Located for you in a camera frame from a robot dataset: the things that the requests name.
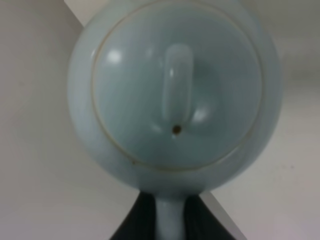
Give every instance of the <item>teapot lid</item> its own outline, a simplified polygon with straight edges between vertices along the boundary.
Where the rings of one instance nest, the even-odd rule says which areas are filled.
[[[255,125],[263,98],[259,56],[213,6],[144,5],[113,27],[95,54],[96,117],[133,162],[200,168],[233,152]]]

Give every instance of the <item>white wall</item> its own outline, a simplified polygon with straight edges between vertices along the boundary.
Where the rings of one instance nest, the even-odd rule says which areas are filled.
[[[320,1],[242,1],[276,43],[283,107],[260,158],[213,194],[248,240],[319,240]]]
[[[75,137],[66,72],[81,29],[63,0],[0,0],[1,240],[106,240],[137,195]]]

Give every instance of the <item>pale blue teapot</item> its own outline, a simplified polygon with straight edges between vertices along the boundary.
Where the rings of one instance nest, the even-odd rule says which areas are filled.
[[[158,240],[185,239],[185,199],[258,157],[281,98],[271,38],[236,0],[111,0],[68,73],[79,138],[106,171],[155,196]]]

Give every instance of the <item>celadon teapot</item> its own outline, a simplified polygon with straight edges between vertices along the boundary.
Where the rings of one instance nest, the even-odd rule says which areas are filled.
[[[68,72],[78,137],[108,173],[152,195],[157,240],[200,239],[186,199],[250,166],[281,98],[273,42],[237,0],[111,0]]]

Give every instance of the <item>teapot body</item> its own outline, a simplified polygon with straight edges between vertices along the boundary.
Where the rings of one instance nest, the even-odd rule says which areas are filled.
[[[236,147],[213,162],[199,165],[186,162],[182,166],[166,166],[139,160],[104,129],[104,123],[97,113],[93,66],[99,61],[98,55],[103,49],[102,43],[117,26],[139,14],[140,11],[147,12],[148,8],[170,4],[182,4],[188,8],[193,6],[209,8],[230,18],[252,44],[257,64],[261,68],[261,101],[254,124]],[[131,34],[139,33],[133,29]],[[111,55],[111,60],[114,62],[120,59],[121,56],[116,52]],[[143,90],[144,86],[142,83],[139,84],[136,87]],[[262,152],[272,135],[280,113],[281,70],[270,36],[236,0],[111,0],[86,26],[74,48],[69,65],[67,94],[70,115],[78,137],[92,158],[107,172],[147,193],[157,196],[187,196],[219,187],[244,171]],[[123,101],[128,103],[126,93],[123,94]],[[114,102],[112,97],[101,99],[102,104],[104,101],[112,103],[115,111],[133,110],[130,104],[125,107],[120,97]],[[123,127],[121,124],[114,124],[112,131],[121,132],[123,139],[136,138],[136,141],[139,141],[138,135],[132,136],[130,132],[123,131]],[[147,150],[140,149],[139,153],[143,154],[143,151]]]

